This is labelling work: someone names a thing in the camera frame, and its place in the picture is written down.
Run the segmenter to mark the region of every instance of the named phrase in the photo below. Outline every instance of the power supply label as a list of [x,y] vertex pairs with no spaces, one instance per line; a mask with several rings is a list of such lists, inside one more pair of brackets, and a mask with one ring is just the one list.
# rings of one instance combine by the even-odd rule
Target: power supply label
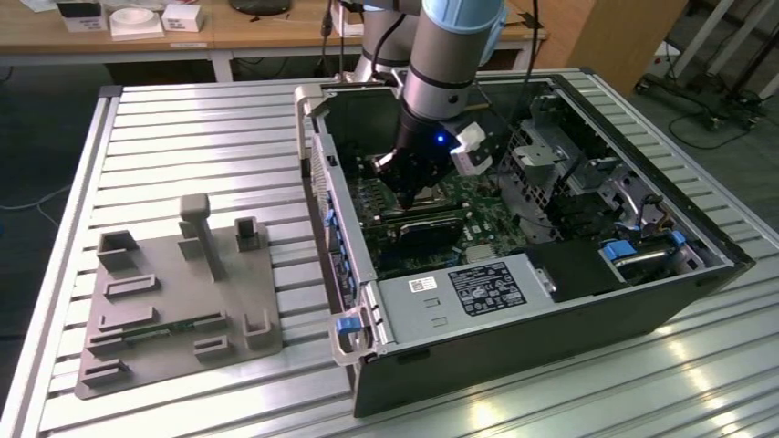
[[527,303],[503,262],[451,272],[450,280],[471,317]]

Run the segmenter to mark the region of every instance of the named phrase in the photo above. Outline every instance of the white box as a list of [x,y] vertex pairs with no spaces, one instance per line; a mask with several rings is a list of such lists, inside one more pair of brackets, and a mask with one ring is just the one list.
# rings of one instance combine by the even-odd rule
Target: white box
[[203,11],[197,5],[168,5],[161,15],[165,30],[176,32],[200,32]]
[[125,7],[111,14],[111,38],[115,41],[163,38],[160,16],[147,9]]
[[680,52],[676,47],[663,41],[660,47],[658,47],[655,56],[648,63],[646,73],[655,75],[658,78],[664,77],[668,71],[671,71],[671,66],[676,62],[679,55]]
[[108,30],[105,8],[99,3],[57,3],[68,32]]

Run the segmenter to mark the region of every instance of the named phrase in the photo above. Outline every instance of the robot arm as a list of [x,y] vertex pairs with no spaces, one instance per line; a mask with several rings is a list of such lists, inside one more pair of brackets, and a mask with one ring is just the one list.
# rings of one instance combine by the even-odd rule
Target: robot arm
[[[396,144],[375,163],[376,173],[411,208],[414,197],[452,168],[464,175],[492,165],[491,135],[466,113],[480,64],[490,58],[507,11],[503,0],[365,0],[365,38],[356,76],[408,66]],[[373,53],[403,12],[408,17]]]

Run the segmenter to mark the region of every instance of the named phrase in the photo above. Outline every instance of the barcode sticker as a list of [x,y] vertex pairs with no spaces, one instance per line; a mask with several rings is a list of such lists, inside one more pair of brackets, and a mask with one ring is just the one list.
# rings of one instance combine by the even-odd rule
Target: barcode sticker
[[426,290],[435,289],[436,287],[439,287],[436,279],[431,276],[410,281],[410,288],[414,293],[426,292]]

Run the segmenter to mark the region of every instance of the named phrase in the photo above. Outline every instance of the cable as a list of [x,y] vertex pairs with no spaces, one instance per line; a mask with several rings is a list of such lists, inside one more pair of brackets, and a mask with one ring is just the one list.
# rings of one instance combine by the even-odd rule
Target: cable
[[69,185],[65,185],[61,189],[59,189],[55,192],[44,195],[33,203],[27,203],[24,205],[0,205],[0,210],[3,210],[5,212],[20,212],[21,210],[28,210],[31,208],[36,208],[41,203],[44,203],[45,201],[48,201],[51,198],[53,198],[57,194],[60,194],[61,192],[64,192],[69,188],[71,188],[71,186]]
[[675,138],[676,138],[679,141],[682,141],[682,142],[683,142],[686,145],[688,145],[688,146],[690,146],[690,148],[692,148],[692,149],[698,149],[698,150],[700,150],[700,151],[712,151],[714,149],[719,149],[719,148],[722,148],[724,145],[727,145],[728,143],[731,143],[731,142],[734,142],[734,141],[739,140],[742,137],[744,137],[744,136],[747,136],[747,135],[750,134],[750,132],[751,132],[751,131],[748,130],[747,132],[744,132],[744,133],[742,133],[742,134],[739,134],[739,135],[734,136],[731,139],[728,139],[728,140],[726,140],[726,141],[723,141],[723,142],[718,143],[715,146],[711,146],[711,147],[699,146],[698,144],[694,144],[694,143],[691,143],[690,141],[684,140],[684,139],[683,139],[683,138],[679,136],[679,134],[678,134],[678,133],[674,131],[674,125],[675,125],[675,124],[676,124],[679,121],[682,121],[683,119],[687,119],[687,118],[691,118],[691,117],[698,117],[698,116],[700,116],[700,115],[703,115],[703,114],[704,114],[704,111],[696,112],[696,113],[694,113],[694,114],[686,114],[684,116],[682,116],[682,117],[678,117],[676,119],[674,119],[674,120],[671,121],[671,123],[668,123],[668,131],[671,132],[671,135],[674,135],[674,136],[675,136]]
[[534,221],[534,220],[528,219],[527,217],[524,217],[524,216],[523,216],[523,215],[520,215],[520,214],[515,214],[515,216],[518,216],[520,219],[523,219],[523,221],[527,221],[527,222],[530,222],[530,223],[531,223],[531,224],[534,224],[535,226],[540,226],[542,228],[548,228],[550,230],[556,230],[556,229],[558,229],[558,227],[556,227],[556,226],[539,224],[536,221]]
[[44,215],[44,217],[48,219],[48,221],[53,224],[53,226],[56,228],[60,228],[60,224],[57,223],[57,221],[55,221],[51,216],[47,214],[47,212],[44,212],[43,207],[40,206],[40,204],[35,207],[37,209],[37,212],[41,213]]
[[8,67],[8,73],[5,74],[5,77],[0,79],[0,84],[5,84],[11,80],[12,76],[13,76],[13,67]]
[[319,30],[319,34],[321,35],[321,63],[328,78],[332,78],[332,70],[329,69],[329,64],[327,63],[327,39],[329,38],[329,34],[332,34],[332,13],[329,11],[331,7],[332,0],[327,0],[327,11],[321,18],[321,28]]
[[345,82],[345,79],[343,77],[343,27],[345,26],[345,16],[344,14],[348,14],[348,11],[345,10],[345,8],[343,7],[343,5],[340,6],[340,52],[339,52],[339,81],[340,82]]
[[482,88],[482,84],[479,83],[478,80],[474,80],[474,85],[476,86],[476,90],[479,91],[479,93],[482,95],[482,98],[484,99],[484,102],[487,102],[490,111],[500,119],[500,121],[503,122],[503,124],[508,128],[508,131],[511,132],[511,135],[515,135],[515,136],[520,135],[519,131],[516,130],[516,128],[514,128],[514,126],[508,122],[507,118],[503,117],[503,114],[500,114],[498,112],[498,109],[495,108],[495,105],[492,104],[492,100],[487,96],[487,93],[484,92],[484,89]]
[[240,62],[244,62],[245,64],[251,64],[252,66],[256,66],[260,62],[263,62],[265,60],[265,58],[261,57],[255,62],[247,61],[245,59],[240,59],[240,58],[236,58],[236,60],[240,61]]
[[44,212],[44,209],[41,208],[41,205],[44,204],[45,201],[51,200],[57,194],[60,194],[61,192],[65,192],[71,189],[69,185],[65,185],[61,189],[56,190],[55,192],[44,195],[37,201],[35,201],[33,203],[27,203],[24,205],[0,205],[0,211],[5,211],[5,212],[21,212],[24,210],[29,210],[31,208],[35,208],[37,210],[39,213],[43,214],[43,216],[47,218],[47,220],[53,224],[55,227],[60,227],[60,224],[57,223],[57,221],[55,221],[52,219],[52,217],[47,214],[47,212]]
[[[536,52],[538,52],[538,27],[540,26],[540,14],[538,8],[538,0],[534,0],[534,39],[531,41],[531,62],[527,66],[527,72],[524,74],[524,82],[522,83],[520,93],[518,96],[518,102],[522,104],[522,99],[524,98],[524,93],[527,91],[527,84],[531,81],[531,75],[534,74],[534,67],[536,66]],[[519,110],[519,105],[511,111],[511,116],[508,121],[514,121],[516,118],[516,111]]]
[[276,79],[279,77],[279,75],[284,72],[284,69],[287,67],[287,62],[289,61],[289,57],[284,58],[284,61],[281,61],[281,66],[279,67],[276,72],[272,75],[265,76],[265,77],[263,77],[263,75],[259,73],[259,71],[256,71],[253,68],[248,67],[247,64],[253,65],[253,63],[244,61],[243,59],[236,59],[236,61],[243,68],[245,68],[248,71],[251,71],[252,73],[255,73],[260,76],[259,80],[269,80],[269,79]]
[[397,18],[396,22],[389,26],[389,28],[384,32],[384,35],[381,35],[381,38],[379,38],[379,42],[376,43],[376,49],[373,50],[373,59],[369,61],[369,72],[371,72],[369,74],[375,78],[379,76],[379,71],[376,71],[376,61],[379,59],[379,53],[381,52],[381,47],[383,47],[384,43],[387,42],[387,39],[389,39],[389,36],[392,35],[392,33],[396,31],[396,29],[403,24],[403,20],[405,20],[405,14],[400,14],[400,17]]

